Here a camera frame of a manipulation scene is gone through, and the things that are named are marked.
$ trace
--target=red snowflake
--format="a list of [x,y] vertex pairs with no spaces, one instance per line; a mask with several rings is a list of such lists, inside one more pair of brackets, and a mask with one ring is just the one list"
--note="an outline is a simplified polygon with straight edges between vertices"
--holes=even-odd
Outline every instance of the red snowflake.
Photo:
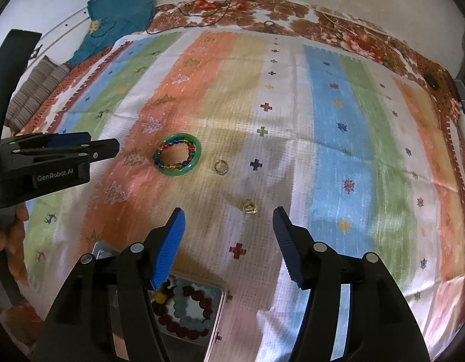
[[345,189],[345,191],[347,191],[348,194],[350,194],[351,192],[355,191],[355,183],[350,179],[346,179],[345,181],[343,181],[343,189]]

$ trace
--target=blue snowflake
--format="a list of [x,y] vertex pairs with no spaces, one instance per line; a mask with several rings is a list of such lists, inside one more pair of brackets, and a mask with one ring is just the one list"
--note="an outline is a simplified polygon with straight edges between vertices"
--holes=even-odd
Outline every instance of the blue snowflake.
[[338,129],[339,129],[340,131],[342,131],[342,132],[348,131],[347,126],[346,126],[344,123],[342,123],[342,122],[337,122],[337,125],[338,125]]

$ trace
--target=silver screw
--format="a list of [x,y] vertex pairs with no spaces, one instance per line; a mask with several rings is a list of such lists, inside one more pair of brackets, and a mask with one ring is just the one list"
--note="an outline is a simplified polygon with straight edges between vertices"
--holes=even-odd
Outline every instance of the silver screw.
[[314,245],[313,245],[313,249],[316,250],[317,252],[326,252],[326,250],[328,249],[328,246],[326,246],[326,244],[324,244],[323,242],[316,242]]
[[84,254],[82,257],[80,257],[80,262],[82,264],[88,264],[92,260],[93,260],[93,255],[91,255],[90,253]]
[[378,262],[378,256],[375,253],[367,253],[367,260],[376,263]]
[[136,244],[130,246],[130,250],[132,251],[132,253],[140,253],[142,250],[144,250],[144,244],[137,242]]

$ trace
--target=blue gripper pad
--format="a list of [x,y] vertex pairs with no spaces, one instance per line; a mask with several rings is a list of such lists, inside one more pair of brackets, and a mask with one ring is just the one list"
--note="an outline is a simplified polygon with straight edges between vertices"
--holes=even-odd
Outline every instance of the blue gripper pad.
[[304,283],[301,263],[314,241],[309,231],[303,227],[294,226],[283,207],[277,207],[272,214],[272,227],[285,260],[289,277],[299,287]]
[[179,250],[180,241],[186,230],[186,215],[178,208],[167,222],[167,235],[158,250],[154,260],[154,273],[150,279],[152,287],[157,290],[167,280],[175,256]]

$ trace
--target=green cross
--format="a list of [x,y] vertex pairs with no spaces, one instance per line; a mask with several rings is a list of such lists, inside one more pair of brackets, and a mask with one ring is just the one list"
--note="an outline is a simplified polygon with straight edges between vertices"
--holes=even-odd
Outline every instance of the green cross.
[[258,129],[256,132],[258,132],[261,137],[268,134],[268,131],[264,129],[264,126],[261,126],[261,129]]

